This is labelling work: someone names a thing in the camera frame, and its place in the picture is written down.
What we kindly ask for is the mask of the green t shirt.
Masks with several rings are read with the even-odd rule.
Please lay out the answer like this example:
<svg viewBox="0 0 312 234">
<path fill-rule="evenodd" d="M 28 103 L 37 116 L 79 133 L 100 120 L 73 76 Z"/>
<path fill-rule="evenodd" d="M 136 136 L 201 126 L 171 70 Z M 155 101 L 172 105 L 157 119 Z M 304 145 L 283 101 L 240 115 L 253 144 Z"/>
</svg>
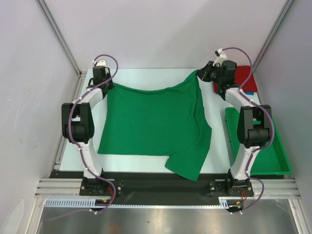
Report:
<svg viewBox="0 0 312 234">
<path fill-rule="evenodd" d="M 165 167 L 197 181 L 212 129 L 205 118 L 196 72 L 153 91 L 116 84 L 107 94 L 107 116 L 98 153 L 166 156 Z"/>
</svg>

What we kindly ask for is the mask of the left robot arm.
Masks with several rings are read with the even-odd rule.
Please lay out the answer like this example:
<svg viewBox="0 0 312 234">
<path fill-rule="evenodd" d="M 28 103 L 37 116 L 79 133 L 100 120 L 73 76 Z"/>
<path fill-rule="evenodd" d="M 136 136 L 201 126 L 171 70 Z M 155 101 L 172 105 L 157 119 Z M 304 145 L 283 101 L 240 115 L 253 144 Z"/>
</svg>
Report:
<svg viewBox="0 0 312 234">
<path fill-rule="evenodd" d="M 93 144 L 95 124 L 92 109 L 115 86 L 105 60 L 95 62 L 92 73 L 86 92 L 77 100 L 61 106 L 62 135 L 76 147 L 84 167 L 81 196 L 102 196 L 110 189 L 109 182 L 101 177 L 103 168 Z"/>
</svg>

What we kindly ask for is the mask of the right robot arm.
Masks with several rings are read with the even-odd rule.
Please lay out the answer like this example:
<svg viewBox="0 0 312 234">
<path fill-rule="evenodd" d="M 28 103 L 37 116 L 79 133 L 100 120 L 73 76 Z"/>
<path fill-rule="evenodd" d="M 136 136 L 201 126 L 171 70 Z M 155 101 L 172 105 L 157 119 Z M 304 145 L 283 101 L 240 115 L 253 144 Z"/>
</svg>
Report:
<svg viewBox="0 0 312 234">
<path fill-rule="evenodd" d="M 202 81 L 217 84 L 218 94 L 239 112 L 237 138 L 240 146 L 236 159 L 224 181 L 210 183 L 212 193 L 220 191 L 227 197 L 240 196 L 252 188 L 250 173 L 255 158 L 274 139 L 271 107 L 259 105 L 246 96 L 235 82 L 236 69 L 235 62 L 225 59 L 209 61 L 196 73 Z"/>
</svg>

